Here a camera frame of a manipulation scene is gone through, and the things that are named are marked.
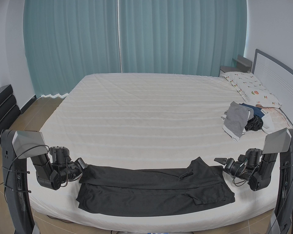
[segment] teal curtain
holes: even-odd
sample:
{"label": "teal curtain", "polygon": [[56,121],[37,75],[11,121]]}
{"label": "teal curtain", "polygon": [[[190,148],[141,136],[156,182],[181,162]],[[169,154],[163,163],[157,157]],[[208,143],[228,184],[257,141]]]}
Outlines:
{"label": "teal curtain", "polygon": [[23,34],[38,97],[69,93],[89,74],[121,72],[117,0],[25,0]]}
{"label": "teal curtain", "polygon": [[246,0],[119,0],[122,72],[218,76],[246,23]]}

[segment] headboard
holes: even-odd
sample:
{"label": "headboard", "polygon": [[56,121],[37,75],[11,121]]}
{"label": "headboard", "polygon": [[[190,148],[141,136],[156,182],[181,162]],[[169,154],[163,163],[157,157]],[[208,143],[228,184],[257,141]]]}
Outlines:
{"label": "headboard", "polygon": [[255,50],[252,73],[282,104],[281,111],[293,122],[293,69],[272,56]]}

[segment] tiled floor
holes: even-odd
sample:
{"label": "tiled floor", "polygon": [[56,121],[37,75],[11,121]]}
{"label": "tiled floor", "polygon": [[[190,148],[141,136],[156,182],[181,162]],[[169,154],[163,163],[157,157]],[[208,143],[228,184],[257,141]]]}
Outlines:
{"label": "tiled floor", "polygon": [[[39,131],[45,121],[60,105],[61,98],[40,98],[31,105],[26,112],[19,116],[10,129],[12,130],[35,130]],[[2,155],[0,148],[0,164],[2,166]],[[0,173],[0,183],[3,182],[2,171]],[[14,227],[10,218],[9,210],[3,195],[3,185],[0,185],[0,233],[13,234]],[[76,223],[64,223],[59,220],[48,218],[46,215],[32,210],[35,222],[38,223],[41,234],[110,234],[109,230],[102,230],[94,227],[83,226]],[[206,231],[194,232],[196,234],[254,234],[265,233],[272,211],[268,211],[255,218],[236,223],[233,225],[216,228]]]}

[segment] white bed sheet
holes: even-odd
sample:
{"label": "white bed sheet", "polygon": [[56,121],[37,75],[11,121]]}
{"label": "white bed sheet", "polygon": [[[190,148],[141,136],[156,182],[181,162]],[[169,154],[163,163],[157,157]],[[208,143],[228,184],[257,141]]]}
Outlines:
{"label": "white bed sheet", "polygon": [[[242,97],[224,78],[150,74],[93,74],[83,78],[41,129],[46,144],[65,146],[70,157],[88,164],[129,169],[182,168],[200,156],[208,165],[215,157],[263,148],[266,134],[248,131],[235,142],[220,116]],[[291,127],[280,110],[267,109],[276,130]],[[275,206],[279,161],[270,185],[253,192],[236,187],[234,203],[196,213],[161,217],[116,217],[91,214],[75,200],[80,184],[53,191],[41,187],[28,160],[31,206],[38,212],[88,226],[130,232],[179,232],[217,228],[264,213]]]}

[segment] pillow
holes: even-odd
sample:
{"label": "pillow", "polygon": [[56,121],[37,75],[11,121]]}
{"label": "pillow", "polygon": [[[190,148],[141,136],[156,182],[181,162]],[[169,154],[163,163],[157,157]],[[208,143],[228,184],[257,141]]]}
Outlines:
{"label": "pillow", "polygon": [[247,104],[252,106],[280,108],[278,99],[252,73],[226,72],[225,77],[240,93]]}

